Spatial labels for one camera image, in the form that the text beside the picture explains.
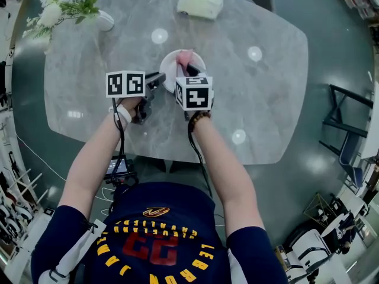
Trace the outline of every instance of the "hand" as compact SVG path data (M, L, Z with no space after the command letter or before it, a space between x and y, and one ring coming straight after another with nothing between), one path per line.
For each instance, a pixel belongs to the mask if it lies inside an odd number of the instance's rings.
M141 102L141 100L142 97L121 98L118 100L117 104L121 104L125 107L131 118L134 118L136 116L136 111L134 109Z

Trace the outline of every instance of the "black cable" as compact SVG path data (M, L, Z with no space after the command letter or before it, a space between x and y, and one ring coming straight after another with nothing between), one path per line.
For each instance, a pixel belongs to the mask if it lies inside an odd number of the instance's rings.
M113 121L114 121L114 124L116 125L117 129L120 132L120 138L121 138L120 151L118 152L118 159L117 159L117 162L113 168L112 176L111 176L111 182L113 185L115 185L116 182L114 181L114 176L117 173L118 167L120 166L121 161L122 161L123 156L124 156L125 135L124 135L123 125L121 124L120 115L118 114L118 111L117 111L118 105L116 105L116 101L114 98L112 98L112 105L113 105L113 113L114 113Z
M8 12L7 10L1 8L3 11L7 12L8 13L8 19L7 19L7 23L5 24L4 26L4 30L3 30L3 36L5 37L5 41L9 41L12 36L10 38L8 38L8 36L5 34L5 32L7 31L7 27L8 27L8 24L9 24L9 19L11 18L11 13Z
M196 144L195 144L195 141L192 137L192 132L191 132L191 125L192 125L192 122L194 120L194 118L196 118L198 115L199 115L200 112L195 112L195 114L192 116L192 118L189 120L188 122L188 127L187 127L187 130L188 130L188 140L189 140L189 143L190 145L192 146L192 148L194 149L194 151L196 152L197 154L197 157L199 158L199 162L200 162L200 168L201 168L201 171L203 173L203 176L204 176L204 180L207 184L207 187L208 187L208 191L209 191L209 195L211 198L213 198L213 194L212 194L212 190L211 190L211 186L209 185L209 182L208 182L208 174L207 174L207 171L205 170L205 167L203 165L203 157L201 157L201 154L200 152L198 151L198 149L196 148Z

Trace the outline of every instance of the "green leaves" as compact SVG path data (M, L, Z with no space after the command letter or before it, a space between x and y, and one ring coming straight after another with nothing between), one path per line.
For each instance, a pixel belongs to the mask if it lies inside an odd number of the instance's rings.
M51 27L45 27L45 28L42 28L42 30L40 30L39 32L37 32L35 35L34 35L34 39L36 38L40 38L42 36L47 36L47 35L51 35L53 31L53 28Z
M97 0L80 0L79 4L82 13L85 15L98 13L99 9L94 6L96 2Z
M80 16L78 19L76 19L75 24L81 23L85 19L84 16Z

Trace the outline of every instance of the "black chair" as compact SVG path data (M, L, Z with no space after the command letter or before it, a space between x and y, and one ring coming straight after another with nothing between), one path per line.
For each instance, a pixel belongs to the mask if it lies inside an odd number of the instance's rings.
M363 170L354 167L350 164L350 161L354 157L356 145L359 142L359 136L353 133L347 133L345 137L345 141L343 142L341 150L338 150L336 147L327 145L323 141L319 141L320 144L324 145L327 149L334 152L337 156L339 156L339 164L351 178L353 185L356 188L361 188L363 186ZM353 193L350 185L345 184Z
M339 156L339 164L342 166L342 168L351 178L353 185L356 188L360 188L363 186L363 170L358 167L353 167L353 165L351 165L350 162L352 158L354 157L355 149L359 142L359 137L366 138L367 131L364 131L360 128L353 127L351 125L344 124L342 120L341 105L346 99L346 97L350 97L364 105L367 105L370 108L372 108L374 104L369 99L366 99L360 95L357 95L356 93L353 93L351 91L348 91L344 88L340 88L335 85L329 85L329 90L330 90L330 96L332 100L332 109L330 110L326 118L323 120L323 124L336 127L340 130L345 130L347 131L347 134L345 137L345 141L343 142L342 148L340 150L322 141L319 141L319 143L324 145L327 149L334 152L337 156ZM336 92L343 94L343 97L339 102L337 101ZM351 189L350 185L347 185L347 184L345 185L353 193L355 193Z

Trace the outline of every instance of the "wrist strap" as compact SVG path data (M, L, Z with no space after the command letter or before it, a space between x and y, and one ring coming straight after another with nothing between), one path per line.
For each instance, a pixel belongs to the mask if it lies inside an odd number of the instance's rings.
M194 132L194 129L195 129L195 125L196 125L196 123L197 123L197 121L199 121L201 118L203 118L203 117L208 117L208 118L210 118L211 117L211 114L210 114L210 112L196 112L193 116L192 116L192 118L190 119L190 121L189 121L189 124L188 124L188 128L189 128L189 131L191 132L191 133L193 133Z
M113 106L109 107L109 112L113 111ZM121 114L121 116L123 116L123 118L125 119L126 123L131 123L131 115L129 114L129 112L126 110L125 107L123 107L122 105L119 105L117 107L117 112L119 114Z

